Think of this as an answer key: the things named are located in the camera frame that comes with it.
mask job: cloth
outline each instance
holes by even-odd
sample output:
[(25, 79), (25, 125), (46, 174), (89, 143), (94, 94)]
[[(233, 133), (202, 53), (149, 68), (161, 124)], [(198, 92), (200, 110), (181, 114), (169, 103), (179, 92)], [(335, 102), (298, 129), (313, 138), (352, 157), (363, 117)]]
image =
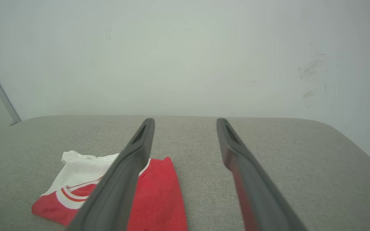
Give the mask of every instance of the cloth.
[[(32, 213), (68, 225), (117, 156), (97, 158), (65, 152), (62, 161), (66, 165), (50, 189), (32, 205)], [(181, 190), (170, 158), (150, 159), (139, 174), (127, 230), (187, 230)]]

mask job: red fabric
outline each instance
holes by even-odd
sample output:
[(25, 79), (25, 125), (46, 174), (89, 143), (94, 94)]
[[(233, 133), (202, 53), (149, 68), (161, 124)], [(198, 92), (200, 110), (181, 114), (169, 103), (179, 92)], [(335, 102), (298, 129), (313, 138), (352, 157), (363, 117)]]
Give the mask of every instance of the red fabric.
[[(32, 213), (67, 226), (98, 181), (66, 187), (41, 196)], [(186, 231), (186, 216), (178, 178), (170, 158), (151, 159), (139, 176), (128, 231)]]

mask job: gray fabric tablecloth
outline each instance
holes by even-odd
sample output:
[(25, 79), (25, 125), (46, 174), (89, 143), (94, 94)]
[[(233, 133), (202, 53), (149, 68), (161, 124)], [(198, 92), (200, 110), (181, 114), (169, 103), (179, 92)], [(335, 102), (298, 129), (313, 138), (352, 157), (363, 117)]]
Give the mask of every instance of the gray fabric tablecloth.
[[(145, 118), (47, 116), (0, 132), (0, 230), (63, 230), (31, 214), (62, 169), (62, 153), (118, 153)], [(243, 230), (216, 118), (154, 118), (151, 158), (172, 159), (188, 229)], [(310, 120), (228, 120), (309, 230), (370, 230), (370, 157), (347, 137)]]

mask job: white fabric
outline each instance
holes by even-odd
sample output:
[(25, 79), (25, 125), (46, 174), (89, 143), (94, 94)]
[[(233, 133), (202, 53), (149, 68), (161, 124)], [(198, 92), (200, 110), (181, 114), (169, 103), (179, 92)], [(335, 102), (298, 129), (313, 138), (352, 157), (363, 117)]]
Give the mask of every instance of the white fabric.
[[(98, 180), (107, 172), (118, 155), (119, 153), (104, 157), (96, 157), (93, 155), (81, 155), (72, 150), (64, 152), (61, 161), (65, 166), (59, 172), (48, 191), (41, 196), (49, 195), (66, 186), (75, 186)], [(150, 159), (139, 175), (148, 168), (149, 161)]]

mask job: red and white shirt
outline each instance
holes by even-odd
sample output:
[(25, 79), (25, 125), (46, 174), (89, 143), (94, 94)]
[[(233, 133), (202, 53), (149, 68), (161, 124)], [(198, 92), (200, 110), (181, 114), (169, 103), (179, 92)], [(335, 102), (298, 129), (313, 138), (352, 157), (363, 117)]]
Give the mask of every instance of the red and white shirt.
[[(62, 161), (66, 166), (53, 186), (32, 205), (32, 213), (68, 225), (100, 179), (81, 181), (100, 178), (117, 156), (98, 159), (74, 151), (65, 152)], [(69, 182), (77, 184), (70, 186), (66, 184)], [(187, 230), (181, 190), (170, 158), (150, 159), (140, 173), (127, 230)]]

